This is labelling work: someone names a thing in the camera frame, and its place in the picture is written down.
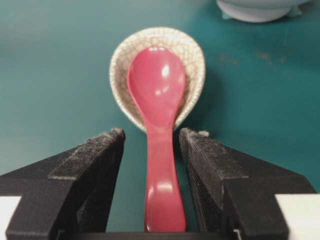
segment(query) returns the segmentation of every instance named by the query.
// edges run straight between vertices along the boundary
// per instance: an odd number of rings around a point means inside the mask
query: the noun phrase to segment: ceramic bowl
[[[185,68],[186,86],[175,119],[176,129],[199,99],[205,83],[205,58],[192,37],[169,27],[152,27],[138,31],[115,49],[109,67],[112,93],[124,114],[144,132],[146,131],[144,121],[129,94],[127,72],[134,57],[149,47],[167,48],[180,58]]]
[[[263,23],[279,19],[310,0],[217,0],[219,8],[234,19]]]

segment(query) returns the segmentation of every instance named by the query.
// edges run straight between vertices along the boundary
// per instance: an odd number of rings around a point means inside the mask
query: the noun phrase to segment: bowl rim
[[[175,122],[174,122],[174,130],[177,129],[181,123],[187,118],[189,113],[192,111],[192,109],[195,107],[201,92],[203,90],[204,84],[205,84],[205,76],[206,76],[206,63],[205,63],[205,56],[204,53],[199,46],[199,44],[188,34],[186,34],[183,31],[180,31],[178,29],[172,28],[172,27],[166,27],[166,26],[157,26],[157,27],[148,27],[144,28],[142,30],[139,30],[128,37],[126,37],[115,49],[113,52],[113,55],[110,60],[109,64],[109,82],[112,90],[112,94],[115,98],[115,101],[117,105],[120,107],[121,111],[129,118],[131,122],[133,122],[140,130],[143,132],[146,132],[146,127],[144,124],[141,124],[139,121],[136,120],[136,118],[133,116],[133,114],[124,106],[123,101],[120,97],[120,94],[118,93],[118,89],[116,88],[116,65],[117,61],[121,54],[122,47],[126,44],[126,41],[130,38],[133,38],[136,35],[147,35],[145,32],[153,32],[156,30],[163,30],[164,34],[166,34],[168,31],[176,32],[181,35],[183,35],[184,38],[187,38],[188,41],[190,41],[191,44],[194,45],[193,52],[196,52],[201,58],[200,67],[198,69],[198,76],[197,76],[197,84],[195,85],[195,89],[193,90],[193,94],[191,96],[191,99],[189,100],[189,103],[185,106],[185,108],[179,113],[179,115],[176,116]]]
[[[307,3],[311,0],[220,0],[241,8],[259,9],[259,10],[279,10],[287,9]]]

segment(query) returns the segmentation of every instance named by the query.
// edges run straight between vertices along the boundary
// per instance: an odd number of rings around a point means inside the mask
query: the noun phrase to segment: white object
[[[145,132],[144,121],[129,94],[127,73],[134,57],[150,47],[170,50],[179,57],[185,68],[186,86],[174,123],[176,129],[197,103],[205,83],[203,52],[196,41],[184,32],[169,27],[151,27],[138,31],[121,42],[110,62],[109,80],[112,93],[124,114]]]
[[[289,227],[288,240],[320,239],[320,194],[276,194]]]
[[[217,0],[219,8],[234,19],[264,23],[285,16],[292,7],[310,0]]]
[[[6,240],[6,230],[21,196],[0,196],[0,240]]]

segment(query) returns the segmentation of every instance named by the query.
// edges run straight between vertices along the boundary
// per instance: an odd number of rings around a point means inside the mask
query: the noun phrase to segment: spoon bowl
[[[132,61],[127,85],[147,133],[144,229],[146,232],[184,232],[187,221],[172,136],[186,85],[184,65],[164,47],[146,48]]]

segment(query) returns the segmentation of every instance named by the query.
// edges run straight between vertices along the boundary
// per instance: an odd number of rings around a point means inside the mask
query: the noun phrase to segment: plastic spoon
[[[185,85],[180,59],[163,47],[142,50],[127,75],[147,133],[146,232],[185,232],[185,210],[173,153],[173,127]]]

